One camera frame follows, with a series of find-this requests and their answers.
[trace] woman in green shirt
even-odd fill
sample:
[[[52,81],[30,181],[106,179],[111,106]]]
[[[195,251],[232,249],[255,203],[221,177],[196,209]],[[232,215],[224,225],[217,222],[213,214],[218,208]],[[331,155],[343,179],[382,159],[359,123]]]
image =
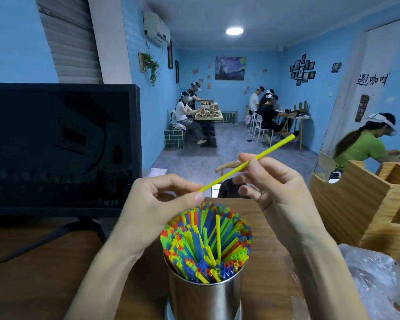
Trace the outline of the woman in green shirt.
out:
[[[384,143],[378,139],[396,133],[395,117],[391,113],[370,115],[364,126],[348,133],[336,145],[336,171],[343,172],[349,160],[366,160],[371,157],[383,163],[388,161],[388,156],[400,154],[400,150],[386,150]]]

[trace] white t-shirt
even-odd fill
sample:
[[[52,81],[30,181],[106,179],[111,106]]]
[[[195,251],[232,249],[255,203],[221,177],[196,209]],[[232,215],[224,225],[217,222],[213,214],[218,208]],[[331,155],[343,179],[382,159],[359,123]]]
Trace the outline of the white t-shirt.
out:
[[[184,112],[182,111],[182,108],[185,108],[185,111],[187,111],[187,106],[184,105],[182,103],[182,101],[179,101],[176,104],[176,108],[175,108],[175,113],[176,113],[176,121],[180,121],[180,120],[184,120],[187,118],[187,116],[184,114]]]
[[[257,109],[258,107],[256,106],[259,104],[259,97],[256,93],[253,93],[250,98],[249,98],[249,107],[252,109]]]

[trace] air conditioner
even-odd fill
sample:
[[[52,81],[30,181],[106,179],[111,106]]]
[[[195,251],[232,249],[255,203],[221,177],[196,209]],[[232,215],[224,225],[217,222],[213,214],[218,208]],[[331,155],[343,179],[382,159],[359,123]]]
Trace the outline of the air conditioner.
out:
[[[159,46],[169,46],[171,32],[160,17],[151,11],[144,11],[145,36]]]

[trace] corrugated metal panel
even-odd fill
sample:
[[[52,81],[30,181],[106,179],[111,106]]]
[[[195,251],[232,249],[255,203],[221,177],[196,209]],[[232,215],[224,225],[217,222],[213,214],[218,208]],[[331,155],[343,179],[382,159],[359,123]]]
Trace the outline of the corrugated metal panel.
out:
[[[103,83],[87,0],[36,0],[60,83]]]

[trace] metal container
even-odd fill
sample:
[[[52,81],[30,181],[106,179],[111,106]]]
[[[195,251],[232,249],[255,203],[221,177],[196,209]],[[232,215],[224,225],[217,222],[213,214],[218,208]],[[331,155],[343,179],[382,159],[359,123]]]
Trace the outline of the metal container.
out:
[[[169,300],[175,320],[234,320],[241,300],[242,273],[220,283],[193,283],[168,266]]]

